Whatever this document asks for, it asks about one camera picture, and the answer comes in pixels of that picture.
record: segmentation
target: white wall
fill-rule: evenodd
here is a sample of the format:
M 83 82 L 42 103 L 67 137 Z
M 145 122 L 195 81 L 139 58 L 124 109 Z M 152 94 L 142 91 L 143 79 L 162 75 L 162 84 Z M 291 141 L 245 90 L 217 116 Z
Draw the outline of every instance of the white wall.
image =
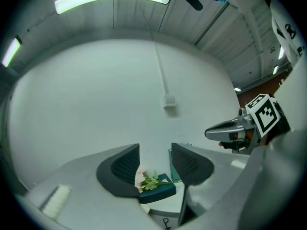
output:
M 177 101 L 176 111 L 166 112 L 154 45 L 146 37 L 69 48 L 19 80 L 9 136 L 17 175 L 28 188 L 70 160 L 130 143 L 140 143 L 146 168 L 167 174 L 172 142 L 225 151 L 204 136 L 206 128 L 235 117 L 239 108 L 222 65 L 190 45 L 156 35 Z

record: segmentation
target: white ceiling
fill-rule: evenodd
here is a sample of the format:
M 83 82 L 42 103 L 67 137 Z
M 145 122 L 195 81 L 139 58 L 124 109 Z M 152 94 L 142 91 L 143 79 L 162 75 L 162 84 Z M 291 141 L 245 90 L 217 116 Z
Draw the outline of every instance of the white ceiling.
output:
M 12 38 L 19 35 L 23 45 L 10 63 L 22 73 L 25 66 L 46 49 L 68 38 L 97 30 L 150 30 L 170 35 L 195 45 L 219 59 L 234 87 L 250 88 L 272 77 L 273 68 L 284 65 L 277 60 L 279 43 L 272 31 L 271 12 L 264 0 L 230 0 L 218 3 L 201 0 L 202 11 L 185 0 L 168 5 L 145 0 L 100 0 L 84 4 L 61 15 L 55 0 L 31 0 L 22 5 L 19 15 L 2 42 L 4 54 Z

